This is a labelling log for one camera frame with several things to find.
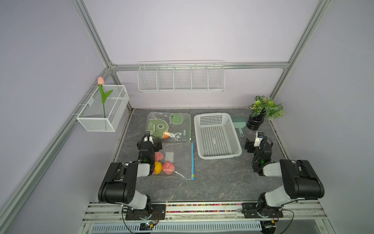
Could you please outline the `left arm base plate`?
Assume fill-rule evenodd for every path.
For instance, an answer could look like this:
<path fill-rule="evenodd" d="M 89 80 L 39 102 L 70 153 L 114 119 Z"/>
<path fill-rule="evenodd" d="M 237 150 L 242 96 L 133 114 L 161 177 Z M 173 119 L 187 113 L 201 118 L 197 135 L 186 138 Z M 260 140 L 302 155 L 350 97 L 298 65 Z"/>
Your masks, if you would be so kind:
<path fill-rule="evenodd" d="M 125 220 L 164 220 L 166 216 L 165 204 L 152 204 L 144 210 L 128 210 L 125 212 Z"/>

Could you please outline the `clear blue-zipper bag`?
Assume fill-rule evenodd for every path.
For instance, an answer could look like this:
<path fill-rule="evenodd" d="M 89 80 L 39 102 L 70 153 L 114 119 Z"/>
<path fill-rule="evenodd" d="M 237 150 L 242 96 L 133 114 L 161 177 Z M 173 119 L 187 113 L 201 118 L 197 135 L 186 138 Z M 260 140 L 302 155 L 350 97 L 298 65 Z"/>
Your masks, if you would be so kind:
<path fill-rule="evenodd" d="M 164 155 L 164 158 L 159 162 L 163 165 L 169 161 L 174 164 L 175 170 L 171 175 L 162 171 L 158 175 L 153 174 L 153 176 L 192 180 L 192 143 L 163 144 L 163 148 L 159 152 Z"/>

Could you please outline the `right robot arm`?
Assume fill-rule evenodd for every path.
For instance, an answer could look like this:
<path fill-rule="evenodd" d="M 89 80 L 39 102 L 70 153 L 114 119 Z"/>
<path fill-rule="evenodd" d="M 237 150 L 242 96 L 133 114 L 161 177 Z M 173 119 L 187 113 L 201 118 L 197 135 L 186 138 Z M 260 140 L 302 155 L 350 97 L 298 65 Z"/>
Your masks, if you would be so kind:
<path fill-rule="evenodd" d="M 273 142 L 263 132 L 256 132 L 254 141 L 246 139 L 244 149 L 253 154 L 252 170 L 259 176 L 280 177 L 282 186 L 262 193 L 253 211 L 269 213 L 298 200 L 324 197 L 324 186 L 307 160 L 271 159 Z"/>

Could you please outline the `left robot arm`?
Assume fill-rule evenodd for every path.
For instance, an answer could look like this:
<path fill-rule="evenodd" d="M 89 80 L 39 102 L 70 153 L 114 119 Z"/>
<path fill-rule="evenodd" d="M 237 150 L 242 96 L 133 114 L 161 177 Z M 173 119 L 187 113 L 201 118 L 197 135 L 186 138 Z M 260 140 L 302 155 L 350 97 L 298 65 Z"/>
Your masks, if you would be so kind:
<path fill-rule="evenodd" d="M 98 201 L 122 204 L 134 211 L 151 213 L 152 203 L 147 195 L 136 190 L 139 177 L 147 177 L 155 170 L 155 153 L 162 142 L 146 131 L 137 143 L 138 159 L 129 163 L 112 162 L 98 190 Z"/>

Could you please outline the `yellow peach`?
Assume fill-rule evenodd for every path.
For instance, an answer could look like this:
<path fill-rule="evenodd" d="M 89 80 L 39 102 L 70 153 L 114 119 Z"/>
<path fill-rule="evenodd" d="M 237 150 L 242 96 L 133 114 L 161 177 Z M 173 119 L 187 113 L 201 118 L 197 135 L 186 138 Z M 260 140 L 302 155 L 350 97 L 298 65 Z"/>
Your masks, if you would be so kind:
<path fill-rule="evenodd" d="M 154 171 L 153 171 L 153 174 L 154 175 L 158 175 L 162 172 L 162 163 L 160 162 L 155 162 L 154 163 Z"/>

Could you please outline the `red peach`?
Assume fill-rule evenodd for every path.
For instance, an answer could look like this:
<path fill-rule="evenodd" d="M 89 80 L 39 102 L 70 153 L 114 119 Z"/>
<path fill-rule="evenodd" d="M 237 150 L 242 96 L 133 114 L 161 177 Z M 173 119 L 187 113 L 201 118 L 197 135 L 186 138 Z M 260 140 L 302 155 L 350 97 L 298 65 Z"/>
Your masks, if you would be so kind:
<path fill-rule="evenodd" d="M 161 161 L 164 158 L 164 155 L 161 152 L 155 152 L 155 161 Z"/>
<path fill-rule="evenodd" d="M 171 175 L 175 170 L 175 166 L 173 163 L 167 161 L 166 163 L 164 163 L 162 165 L 162 171 L 167 174 L 167 175 Z"/>

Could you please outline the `green printed zip-top bag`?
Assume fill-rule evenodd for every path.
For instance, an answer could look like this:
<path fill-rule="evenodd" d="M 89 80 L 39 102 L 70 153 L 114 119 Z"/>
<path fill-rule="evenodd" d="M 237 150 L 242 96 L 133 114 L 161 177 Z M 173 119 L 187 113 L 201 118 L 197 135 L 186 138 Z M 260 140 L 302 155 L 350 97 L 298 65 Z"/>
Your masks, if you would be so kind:
<path fill-rule="evenodd" d="M 163 139 L 169 132 L 166 142 L 191 142 L 192 117 L 188 113 L 150 112 L 147 116 L 147 128 L 151 135 Z"/>

